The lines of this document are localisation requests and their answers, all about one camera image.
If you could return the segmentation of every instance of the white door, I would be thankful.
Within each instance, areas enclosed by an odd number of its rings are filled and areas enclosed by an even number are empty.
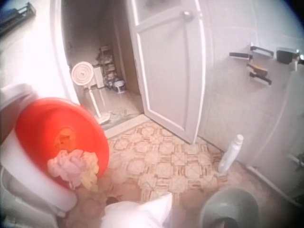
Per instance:
[[[197,0],[126,0],[144,113],[189,143],[205,85]]]

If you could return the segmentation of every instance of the floor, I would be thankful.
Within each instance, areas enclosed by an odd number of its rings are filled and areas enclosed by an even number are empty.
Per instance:
[[[102,124],[104,130],[112,128],[143,113],[142,99],[138,94],[129,91],[118,94],[108,88],[98,89],[97,87],[93,87],[92,92],[96,99],[99,111],[101,113],[110,112],[111,115],[110,120]],[[82,95],[80,95],[79,100],[80,104],[86,110],[96,116],[96,112],[87,89],[84,90]]]
[[[107,197],[146,202],[169,191],[173,193],[171,227],[195,228],[206,200],[231,185],[256,198],[260,227],[283,227],[288,221],[285,202],[239,163],[227,175],[219,175],[216,170],[222,152],[201,138],[194,145],[186,144],[148,120],[110,138],[109,145],[109,168],[98,180],[99,192],[78,189],[78,204],[63,227],[99,227]]]

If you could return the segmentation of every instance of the white pillow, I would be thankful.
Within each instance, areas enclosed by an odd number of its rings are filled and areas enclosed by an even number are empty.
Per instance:
[[[171,193],[144,204],[114,203],[105,207],[100,228],[162,228],[171,207]]]

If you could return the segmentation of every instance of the electric fan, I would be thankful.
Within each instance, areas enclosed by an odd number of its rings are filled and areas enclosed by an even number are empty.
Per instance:
[[[96,100],[94,98],[94,95],[92,93],[92,89],[91,89],[91,86],[90,86],[90,82],[93,79],[93,76],[94,76],[93,67],[88,62],[77,63],[72,69],[71,77],[72,77],[73,82],[78,86],[79,85],[84,86],[84,87],[87,87],[89,89],[89,94],[90,94],[90,97],[92,99],[92,103],[93,103],[95,112],[97,114],[97,116],[95,116],[95,119],[97,120],[97,122],[99,124],[103,124],[110,119],[110,113],[107,113],[107,112],[100,113],[99,112],[98,106],[96,104]],[[102,97],[102,94],[101,94],[101,99],[102,99],[102,101],[105,105],[104,98]]]

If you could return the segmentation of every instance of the fan head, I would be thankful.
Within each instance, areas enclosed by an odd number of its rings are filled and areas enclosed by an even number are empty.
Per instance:
[[[78,86],[89,84],[93,76],[93,66],[88,62],[79,62],[72,69],[72,80]]]

